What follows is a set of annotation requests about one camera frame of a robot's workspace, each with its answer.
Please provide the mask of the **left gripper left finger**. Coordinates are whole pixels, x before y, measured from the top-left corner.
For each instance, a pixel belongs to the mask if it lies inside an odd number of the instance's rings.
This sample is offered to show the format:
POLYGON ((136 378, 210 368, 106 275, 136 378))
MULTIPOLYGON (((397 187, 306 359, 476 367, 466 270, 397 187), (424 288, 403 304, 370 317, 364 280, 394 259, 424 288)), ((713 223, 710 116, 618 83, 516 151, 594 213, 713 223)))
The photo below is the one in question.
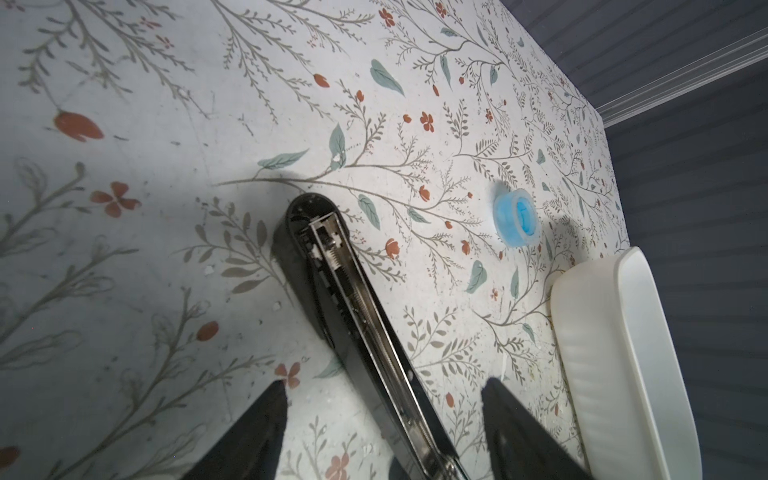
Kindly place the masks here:
POLYGON ((287 420, 285 384, 277 380, 182 479, 275 479, 287 420))

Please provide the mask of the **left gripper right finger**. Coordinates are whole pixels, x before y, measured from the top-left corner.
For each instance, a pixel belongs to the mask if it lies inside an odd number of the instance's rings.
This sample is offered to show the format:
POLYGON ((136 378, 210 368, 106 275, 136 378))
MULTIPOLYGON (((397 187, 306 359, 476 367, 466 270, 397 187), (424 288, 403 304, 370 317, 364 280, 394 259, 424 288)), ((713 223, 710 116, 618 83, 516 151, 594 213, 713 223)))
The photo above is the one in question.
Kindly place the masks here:
POLYGON ((591 478, 499 379, 488 379, 481 399, 494 479, 591 478))

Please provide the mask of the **black stapler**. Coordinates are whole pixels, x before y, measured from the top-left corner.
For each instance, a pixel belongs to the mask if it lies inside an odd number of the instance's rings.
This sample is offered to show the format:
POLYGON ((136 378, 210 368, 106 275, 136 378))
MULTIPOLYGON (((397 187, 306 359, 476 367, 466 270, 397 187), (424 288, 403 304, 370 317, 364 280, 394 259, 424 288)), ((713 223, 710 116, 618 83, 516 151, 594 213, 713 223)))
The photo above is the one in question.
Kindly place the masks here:
POLYGON ((445 428, 352 246, 336 204, 305 193, 274 235, 277 259, 409 479, 464 479, 445 428))

